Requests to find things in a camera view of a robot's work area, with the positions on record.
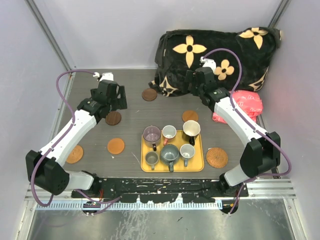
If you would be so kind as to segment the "dark wood coaster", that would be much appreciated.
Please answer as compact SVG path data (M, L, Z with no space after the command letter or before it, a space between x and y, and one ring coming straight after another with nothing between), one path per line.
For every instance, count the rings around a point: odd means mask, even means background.
M111 111L105 118L105 122L110 126L119 124L122 120L122 115L118 111Z
M152 88L146 88L141 93L141 97L148 102L155 100L157 98L157 95L157 91Z

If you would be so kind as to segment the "light wood coaster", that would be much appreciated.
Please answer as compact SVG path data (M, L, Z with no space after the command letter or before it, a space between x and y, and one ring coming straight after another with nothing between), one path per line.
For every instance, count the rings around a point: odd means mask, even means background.
M199 120L199 116L198 116L197 112L194 110L186 110L182 114L182 120L184 122L187 122L190 120L197 122Z

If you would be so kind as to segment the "black cream mug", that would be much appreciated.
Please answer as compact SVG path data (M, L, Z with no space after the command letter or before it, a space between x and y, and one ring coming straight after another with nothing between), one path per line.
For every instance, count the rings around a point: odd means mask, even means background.
M197 121L188 120L182 126L182 139L194 146L200 132L200 124Z

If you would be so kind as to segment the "orange wood coaster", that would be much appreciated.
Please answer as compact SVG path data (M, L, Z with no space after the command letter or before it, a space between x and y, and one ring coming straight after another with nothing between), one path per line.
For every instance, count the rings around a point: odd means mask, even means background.
M121 138L113 138L107 144L107 150L113 154L118 155L125 149L125 142Z

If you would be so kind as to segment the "purple glass mug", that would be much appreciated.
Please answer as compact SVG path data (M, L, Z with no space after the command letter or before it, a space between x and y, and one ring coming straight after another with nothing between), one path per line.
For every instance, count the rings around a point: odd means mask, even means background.
M142 133L144 143L153 151L157 151L157 146L161 143L161 130L154 125L147 126Z

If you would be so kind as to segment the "rattan coaster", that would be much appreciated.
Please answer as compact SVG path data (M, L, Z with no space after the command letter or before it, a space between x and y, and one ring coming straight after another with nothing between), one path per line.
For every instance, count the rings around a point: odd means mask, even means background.
M227 165L228 155L222 148L213 147L207 151L206 161L211 167L221 169Z
M80 145L76 145L66 159L68 164L75 164L82 159L84 150Z

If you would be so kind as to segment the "grey white mug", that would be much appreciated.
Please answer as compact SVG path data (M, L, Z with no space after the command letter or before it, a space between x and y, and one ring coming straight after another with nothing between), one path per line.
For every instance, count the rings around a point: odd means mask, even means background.
M189 160L194 157L196 150L191 144L184 144L180 147L179 152L181 157L183 158L184 167L187 167Z

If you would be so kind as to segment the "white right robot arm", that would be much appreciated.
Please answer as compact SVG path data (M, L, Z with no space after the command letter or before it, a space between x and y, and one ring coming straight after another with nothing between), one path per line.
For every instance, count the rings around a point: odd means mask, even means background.
M218 87L210 67L188 70L182 88L183 93L198 96L203 105L221 116L244 145L239 164L219 177L218 189L225 197L237 191L237 185L259 177L280 164L281 138L257 125L234 102L231 93Z

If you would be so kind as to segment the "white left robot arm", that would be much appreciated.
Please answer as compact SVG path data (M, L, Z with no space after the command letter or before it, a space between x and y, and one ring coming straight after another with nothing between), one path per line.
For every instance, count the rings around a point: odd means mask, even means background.
M110 112L127 109L125 87L113 80L101 80L77 107L64 128L39 151L26 157L28 180L54 196L65 190L82 190L88 198L100 193L97 176L87 171L65 171L64 165L80 140Z

